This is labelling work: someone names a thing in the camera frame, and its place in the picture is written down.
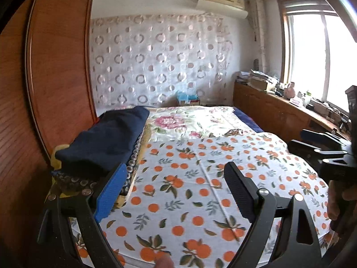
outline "blue gripper pad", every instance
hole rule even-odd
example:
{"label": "blue gripper pad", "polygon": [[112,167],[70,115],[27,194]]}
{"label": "blue gripper pad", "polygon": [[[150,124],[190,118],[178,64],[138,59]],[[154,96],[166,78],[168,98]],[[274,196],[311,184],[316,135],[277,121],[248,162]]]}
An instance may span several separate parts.
{"label": "blue gripper pad", "polygon": [[103,218],[109,216],[115,200],[125,183],[126,175],[126,165],[121,163],[97,197],[94,218],[98,223],[100,223]]}

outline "wooden wardrobe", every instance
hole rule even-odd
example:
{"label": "wooden wardrobe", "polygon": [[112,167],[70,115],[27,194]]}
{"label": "wooden wardrobe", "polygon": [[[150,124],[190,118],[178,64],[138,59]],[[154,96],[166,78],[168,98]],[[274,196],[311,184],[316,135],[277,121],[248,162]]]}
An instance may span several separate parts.
{"label": "wooden wardrobe", "polygon": [[51,186],[53,148],[96,121],[91,4],[26,0],[0,34],[0,242],[23,264]]}

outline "window pane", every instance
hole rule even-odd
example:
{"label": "window pane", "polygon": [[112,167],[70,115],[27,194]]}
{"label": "window pane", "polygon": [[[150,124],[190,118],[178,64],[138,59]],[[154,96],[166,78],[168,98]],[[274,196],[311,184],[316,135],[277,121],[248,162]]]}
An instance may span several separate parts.
{"label": "window pane", "polygon": [[293,16],[294,57],[291,81],[295,90],[309,90],[322,99],[326,75],[326,43],[320,15]]}
{"label": "window pane", "polygon": [[354,67],[357,43],[341,18],[326,16],[326,25],[330,41],[330,82],[327,101],[348,112],[349,104],[345,90],[351,85],[357,85],[357,72]]}

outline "dark blue blanket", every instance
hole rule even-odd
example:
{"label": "dark blue blanket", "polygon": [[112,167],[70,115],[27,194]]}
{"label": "dark blue blanket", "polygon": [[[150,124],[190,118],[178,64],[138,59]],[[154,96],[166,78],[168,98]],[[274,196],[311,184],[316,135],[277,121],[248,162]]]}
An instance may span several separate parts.
{"label": "dark blue blanket", "polygon": [[251,127],[256,133],[261,133],[264,132],[260,127],[256,124],[256,122],[253,121],[252,118],[248,117],[245,113],[243,113],[240,109],[233,107],[234,108],[234,114],[245,124],[248,125],[248,127]]}
{"label": "dark blue blanket", "polygon": [[62,162],[62,171],[94,179],[105,176],[121,162],[126,164],[148,116],[149,111],[140,106],[107,111],[67,149],[56,152],[56,158]]}

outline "window frame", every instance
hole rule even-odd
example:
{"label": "window frame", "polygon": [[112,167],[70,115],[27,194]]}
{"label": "window frame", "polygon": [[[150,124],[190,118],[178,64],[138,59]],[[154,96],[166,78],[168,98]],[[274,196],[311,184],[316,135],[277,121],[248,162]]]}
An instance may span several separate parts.
{"label": "window frame", "polygon": [[[277,0],[282,30],[282,60],[281,60],[281,75],[280,81],[287,84],[291,81],[291,74],[294,62],[294,35],[293,35],[293,17],[294,15],[286,15],[286,8],[284,4],[293,0]],[[325,65],[325,80],[322,101],[327,102],[331,107],[337,108],[341,113],[349,116],[349,110],[343,110],[335,104],[327,101],[327,93],[330,82],[330,41],[328,37],[326,15],[338,16],[335,13],[314,13],[320,14],[322,23],[324,25],[325,47],[326,47],[326,65]]]}

